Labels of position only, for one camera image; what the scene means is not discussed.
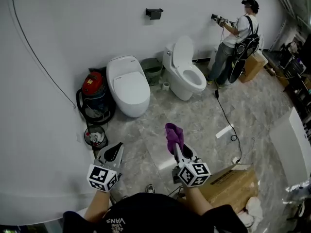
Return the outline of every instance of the white toilet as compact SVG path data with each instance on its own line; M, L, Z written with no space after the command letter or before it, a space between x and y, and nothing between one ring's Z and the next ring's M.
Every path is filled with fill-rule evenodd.
M171 90L184 101L206 87L206 79L200 69L192 64L192 57L193 43L188 36L180 37L176 44L167 45L163 54Z
M113 99L129 117L139 117L149 106L150 87L134 56L112 59L107 65L107 82Z

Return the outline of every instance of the toilet bowl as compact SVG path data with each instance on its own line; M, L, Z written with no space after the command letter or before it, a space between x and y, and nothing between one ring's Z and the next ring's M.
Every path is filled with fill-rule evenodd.
M182 36L176 44L167 45L163 53L163 65L171 90L184 101L189 100L193 93L203 91L207 84L203 73L192 64L193 51L192 40Z
M134 56L114 58L108 62L107 82L113 99L129 117L139 117L149 106L150 88Z

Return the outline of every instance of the gray tile floor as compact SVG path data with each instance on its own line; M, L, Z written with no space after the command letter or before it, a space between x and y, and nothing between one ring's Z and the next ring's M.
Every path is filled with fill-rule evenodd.
M206 65L201 65L203 72ZM189 101L178 99L172 91L162 91L159 85L151 87L147 112L136 119L125 116L117 109L106 131L110 142L123 142L123 177L116 185L117 196L132 195L152 183L157 193L169 194L178 185L172 181L175 166L168 152L165 124L175 123L184 130L185 141L205 161L211 172L229 165L239 157L238 142L232 142L232 132L220 139L215 134L228 125L214 97L215 86L207 86ZM286 232L282 198L286 178L276 149L270 137L270 126L284 115L292 103L282 92L283 87L274 77L262 70L255 79L235 82L220 90L220 102L229 121L234 124L242 146L241 163L253 163L259 184L264 220L257 232Z

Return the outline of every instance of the backpack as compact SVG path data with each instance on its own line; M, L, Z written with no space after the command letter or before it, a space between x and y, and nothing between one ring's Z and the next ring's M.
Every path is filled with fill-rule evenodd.
M246 37L242 42L236 43L234 47L234 53L230 57L231 58L231 66L232 69L228 72L228 80L230 83L235 82L239 76L244 71L245 61L246 59L253 54L255 51L257 51L259 47L259 36L258 36L258 28L254 33L253 29L253 22L249 16L245 16L248 19L250 28L251 28L251 34Z

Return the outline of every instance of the cap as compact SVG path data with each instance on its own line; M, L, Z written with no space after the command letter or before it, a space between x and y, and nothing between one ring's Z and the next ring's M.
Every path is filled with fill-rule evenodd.
M242 4L250 4L252 7L259 9L259 4L256 2L256 0L243 0Z

